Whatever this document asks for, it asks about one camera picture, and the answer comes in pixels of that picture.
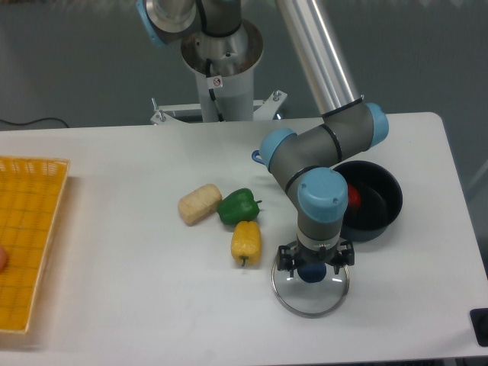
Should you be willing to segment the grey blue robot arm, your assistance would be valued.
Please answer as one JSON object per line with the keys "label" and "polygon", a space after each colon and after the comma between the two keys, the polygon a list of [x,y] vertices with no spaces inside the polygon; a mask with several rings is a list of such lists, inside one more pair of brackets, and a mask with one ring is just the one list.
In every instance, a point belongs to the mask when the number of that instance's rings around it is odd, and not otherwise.
{"label": "grey blue robot arm", "polygon": [[[155,43],[179,41],[196,77],[206,122],[250,120],[253,69],[263,53],[258,29],[242,17],[238,1],[139,1],[137,10]],[[297,209],[297,239],[278,249],[276,268],[334,269],[353,264],[350,244],[339,250],[348,203],[345,179],[332,167],[376,146],[389,132],[386,115],[357,92],[321,1],[279,1],[323,121],[305,133],[275,130],[263,139],[258,160]]]}

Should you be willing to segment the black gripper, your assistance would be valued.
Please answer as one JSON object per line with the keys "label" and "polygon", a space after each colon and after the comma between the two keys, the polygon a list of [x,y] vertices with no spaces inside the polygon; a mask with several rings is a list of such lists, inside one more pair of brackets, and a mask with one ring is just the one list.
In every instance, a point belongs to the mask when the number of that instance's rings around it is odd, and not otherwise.
{"label": "black gripper", "polygon": [[345,240],[340,244],[336,243],[327,249],[320,246],[317,250],[308,249],[300,241],[296,240],[291,245],[278,247],[277,270],[287,271],[288,277],[293,278],[297,267],[311,264],[331,265],[334,274],[337,275],[341,268],[355,264],[355,250],[353,243]]}

